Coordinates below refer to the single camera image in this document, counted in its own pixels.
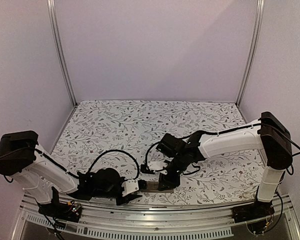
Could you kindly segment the white remote control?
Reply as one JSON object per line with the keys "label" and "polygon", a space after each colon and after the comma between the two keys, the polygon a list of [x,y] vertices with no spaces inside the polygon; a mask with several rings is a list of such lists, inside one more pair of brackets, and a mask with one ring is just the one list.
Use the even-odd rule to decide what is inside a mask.
{"label": "white remote control", "polygon": [[173,193],[174,189],[161,188],[158,182],[147,181],[144,186],[139,189],[140,192],[144,193]]}

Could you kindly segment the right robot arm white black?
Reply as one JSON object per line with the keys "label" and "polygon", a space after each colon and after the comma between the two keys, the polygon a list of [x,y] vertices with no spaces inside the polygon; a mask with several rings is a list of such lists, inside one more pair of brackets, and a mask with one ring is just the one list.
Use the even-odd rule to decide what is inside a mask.
{"label": "right robot arm white black", "polygon": [[178,187],[181,173],[193,163],[230,152],[260,151],[265,169],[256,201],[248,208],[252,218],[259,218],[268,210],[268,203],[272,201],[284,171],[293,163],[291,135],[268,111],[261,113],[259,119],[240,127],[220,132],[198,130],[187,141],[166,133],[156,150],[172,159],[165,167],[165,173],[159,175],[159,191]]}

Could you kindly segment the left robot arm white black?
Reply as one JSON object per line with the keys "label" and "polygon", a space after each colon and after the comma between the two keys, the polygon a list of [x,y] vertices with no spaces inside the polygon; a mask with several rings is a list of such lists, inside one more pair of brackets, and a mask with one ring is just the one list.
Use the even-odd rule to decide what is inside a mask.
{"label": "left robot arm white black", "polygon": [[45,180],[73,199],[115,199],[118,206],[139,198],[137,192],[148,186],[137,177],[125,179],[113,168],[74,174],[53,160],[38,137],[32,130],[4,134],[0,139],[0,174],[21,184],[53,217],[64,213],[64,205],[53,198],[58,192],[48,189]]}

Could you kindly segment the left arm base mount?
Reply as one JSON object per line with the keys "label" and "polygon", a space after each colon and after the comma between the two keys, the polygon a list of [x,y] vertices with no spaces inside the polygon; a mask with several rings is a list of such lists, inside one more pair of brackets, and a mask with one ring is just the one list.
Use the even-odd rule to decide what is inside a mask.
{"label": "left arm base mount", "polygon": [[52,186],[52,199],[50,203],[39,204],[38,212],[44,216],[52,217],[54,220],[65,220],[78,223],[82,214],[82,205],[79,202],[71,200],[67,203],[61,203],[59,192]]}

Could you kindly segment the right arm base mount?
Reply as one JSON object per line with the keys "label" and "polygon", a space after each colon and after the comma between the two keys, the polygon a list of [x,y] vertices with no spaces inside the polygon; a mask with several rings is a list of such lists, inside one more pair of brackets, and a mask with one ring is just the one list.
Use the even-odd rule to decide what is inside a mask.
{"label": "right arm base mount", "polygon": [[264,218],[275,213],[273,203],[255,200],[251,204],[236,206],[231,209],[232,218],[235,223],[251,221]]}

